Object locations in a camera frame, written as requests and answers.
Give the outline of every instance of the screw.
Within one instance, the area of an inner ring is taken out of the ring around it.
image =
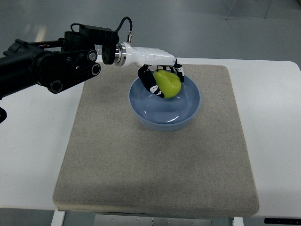
[[[94,61],[96,59],[96,53],[95,52],[89,52],[88,53],[88,59],[91,61]]]

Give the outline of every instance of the floor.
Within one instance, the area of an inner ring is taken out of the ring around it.
[[[72,23],[115,30],[120,20],[129,16],[133,46],[160,48],[176,57],[293,61],[301,68],[301,6],[297,0],[271,0],[266,19],[269,0],[238,0],[225,20],[233,2],[1,1],[0,52],[16,38],[28,42],[57,40]],[[126,41],[127,31],[125,22],[120,41]],[[50,210],[1,208],[0,226],[49,226],[52,216]],[[67,212],[63,225],[92,226],[96,221],[94,213]],[[245,225],[251,224],[252,219],[245,219]]]

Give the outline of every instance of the green pear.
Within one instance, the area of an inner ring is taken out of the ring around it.
[[[181,90],[180,78],[174,73],[158,69],[154,72],[154,78],[161,92],[164,93],[164,98],[175,97]]]

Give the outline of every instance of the fabric mat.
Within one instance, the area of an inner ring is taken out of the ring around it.
[[[202,94],[184,128],[143,126],[128,103],[138,67],[86,81],[53,195],[60,210],[247,217],[259,203],[228,70],[183,65]]]

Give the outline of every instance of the black cable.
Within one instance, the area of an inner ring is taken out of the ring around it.
[[[118,31],[121,29],[121,27],[122,27],[123,23],[125,22],[125,20],[128,20],[128,21],[130,22],[130,31],[133,30],[133,23],[132,23],[131,18],[129,18],[128,16],[126,16],[126,17],[124,17],[124,18],[121,20],[121,22],[120,22],[120,24],[119,24],[119,27],[115,30],[116,32],[118,32]]]
[[[75,25],[81,26],[81,24],[78,24],[78,23],[73,23],[73,24],[71,24],[71,25],[70,25],[70,28],[71,28],[71,31],[72,31],[72,32],[74,32],[74,29],[73,29],[72,27],[75,26]]]

